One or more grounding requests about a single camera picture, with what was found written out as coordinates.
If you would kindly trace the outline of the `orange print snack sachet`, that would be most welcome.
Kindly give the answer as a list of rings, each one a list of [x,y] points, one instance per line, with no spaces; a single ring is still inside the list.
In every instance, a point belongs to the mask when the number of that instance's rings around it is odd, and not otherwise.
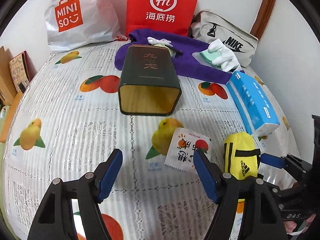
[[[196,150],[202,150],[205,154],[211,155],[212,140],[189,129],[177,128],[172,136],[164,164],[180,171],[196,174],[193,161]]]

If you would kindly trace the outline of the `patterned small card box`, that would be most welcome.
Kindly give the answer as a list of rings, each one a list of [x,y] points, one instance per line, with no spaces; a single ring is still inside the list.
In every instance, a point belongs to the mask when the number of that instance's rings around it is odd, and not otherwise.
[[[26,51],[21,52],[9,61],[9,69],[12,81],[17,92],[20,92],[19,84],[26,88],[33,78],[32,71],[28,66],[28,55]]]

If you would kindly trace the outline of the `dark green tin box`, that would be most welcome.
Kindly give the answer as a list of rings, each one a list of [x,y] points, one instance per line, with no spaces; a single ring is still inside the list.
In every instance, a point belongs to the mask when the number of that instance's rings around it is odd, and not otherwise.
[[[182,94],[169,51],[131,45],[121,72],[118,98],[125,115],[171,115]]]

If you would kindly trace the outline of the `blue tissue pack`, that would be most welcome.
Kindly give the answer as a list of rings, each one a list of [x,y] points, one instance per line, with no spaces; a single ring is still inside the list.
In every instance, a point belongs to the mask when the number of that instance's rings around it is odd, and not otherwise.
[[[264,137],[279,127],[276,111],[256,79],[234,71],[226,86],[248,134]]]

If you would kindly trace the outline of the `brown wooden door frame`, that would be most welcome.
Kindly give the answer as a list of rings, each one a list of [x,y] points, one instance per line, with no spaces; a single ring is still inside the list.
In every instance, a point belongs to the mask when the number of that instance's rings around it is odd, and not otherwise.
[[[257,17],[250,31],[250,34],[255,36],[257,39],[261,39],[267,27],[275,2],[276,0],[262,0],[261,2]]]

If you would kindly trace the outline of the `yellow Adidas mesh pouch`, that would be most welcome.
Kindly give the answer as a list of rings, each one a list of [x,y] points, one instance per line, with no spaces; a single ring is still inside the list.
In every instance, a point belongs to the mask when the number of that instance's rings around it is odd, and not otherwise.
[[[224,142],[225,172],[238,180],[258,177],[260,149],[256,148],[253,137],[240,132],[229,135]]]

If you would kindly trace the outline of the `grey Nike pouch bag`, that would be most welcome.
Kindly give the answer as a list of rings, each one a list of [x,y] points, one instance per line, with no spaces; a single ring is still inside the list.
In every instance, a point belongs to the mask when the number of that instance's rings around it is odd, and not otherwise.
[[[193,38],[211,43],[216,39],[236,55],[242,67],[248,67],[255,55],[258,38],[209,10],[199,12],[191,22]]]

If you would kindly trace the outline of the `mint green cloth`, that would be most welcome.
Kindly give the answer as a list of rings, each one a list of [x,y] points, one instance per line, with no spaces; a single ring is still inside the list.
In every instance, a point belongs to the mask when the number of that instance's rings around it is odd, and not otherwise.
[[[210,66],[210,67],[218,67],[219,65],[212,64],[212,61],[214,61],[216,58],[221,56],[221,53],[219,51],[213,51],[210,53],[208,50],[201,51],[199,53],[200,59],[199,63]]]

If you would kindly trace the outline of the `brown cardboard box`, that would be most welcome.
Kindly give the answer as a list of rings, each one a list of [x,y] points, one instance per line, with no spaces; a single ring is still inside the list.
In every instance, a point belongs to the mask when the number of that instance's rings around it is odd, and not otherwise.
[[[1,46],[0,51],[0,78],[1,78],[1,100],[5,105],[12,105],[17,95],[17,90],[12,81],[9,69],[9,58]]]

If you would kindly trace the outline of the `white sock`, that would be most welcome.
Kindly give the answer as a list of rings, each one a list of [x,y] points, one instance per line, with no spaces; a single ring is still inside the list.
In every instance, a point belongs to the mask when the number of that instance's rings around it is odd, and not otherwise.
[[[219,53],[215,59],[211,61],[214,66],[220,66],[221,70],[224,72],[230,72],[234,70],[241,70],[240,63],[234,54],[234,52],[227,48],[220,39],[213,41],[208,46],[208,53]]]

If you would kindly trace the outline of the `white cloth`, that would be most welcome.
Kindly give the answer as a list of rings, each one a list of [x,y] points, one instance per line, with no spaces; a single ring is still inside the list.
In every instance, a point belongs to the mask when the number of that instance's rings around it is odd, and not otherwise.
[[[157,44],[162,44],[162,45],[169,47],[169,48],[173,47],[173,45],[171,44],[171,41],[166,40],[164,38],[161,40],[158,40],[154,37],[149,36],[149,37],[147,37],[147,41],[148,41],[149,45],[152,45],[152,46],[155,46]]]

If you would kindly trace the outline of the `red paper shopping bag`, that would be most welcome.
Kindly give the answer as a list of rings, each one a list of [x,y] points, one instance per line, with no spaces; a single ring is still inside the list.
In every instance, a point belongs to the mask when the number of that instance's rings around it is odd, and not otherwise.
[[[197,0],[127,0],[126,34],[149,28],[188,35]]]

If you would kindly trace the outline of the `purple towel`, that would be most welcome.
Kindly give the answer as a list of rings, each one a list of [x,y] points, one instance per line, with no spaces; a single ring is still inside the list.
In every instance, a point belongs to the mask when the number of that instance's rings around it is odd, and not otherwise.
[[[232,76],[229,72],[223,72],[219,69],[202,65],[192,56],[194,52],[206,50],[209,44],[193,38],[151,29],[136,29],[129,33],[131,42],[118,49],[114,60],[115,67],[118,70],[122,70],[129,46],[148,45],[148,37],[158,40],[163,38],[169,40],[175,49],[182,51],[181,55],[172,58],[177,75],[224,85]]]

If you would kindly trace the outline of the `fruit print tablecloth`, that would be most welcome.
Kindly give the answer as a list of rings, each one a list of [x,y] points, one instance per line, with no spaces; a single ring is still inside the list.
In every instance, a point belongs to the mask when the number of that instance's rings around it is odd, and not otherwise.
[[[202,239],[216,207],[198,175],[148,157],[161,117],[121,113],[121,71],[114,62],[126,43],[78,48],[61,63],[49,57],[17,107],[4,150],[3,211],[20,239],[28,237],[36,210],[54,178],[78,179],[106,161],[112,150],[123,164],[102,213],[125,239]]]

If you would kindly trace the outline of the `white Miniso plastic bag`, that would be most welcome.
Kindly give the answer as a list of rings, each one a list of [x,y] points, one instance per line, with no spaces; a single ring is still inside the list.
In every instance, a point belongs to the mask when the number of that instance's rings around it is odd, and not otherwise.
[[[44,17],[52,53],[125,39],[110,0],[51,0]]]

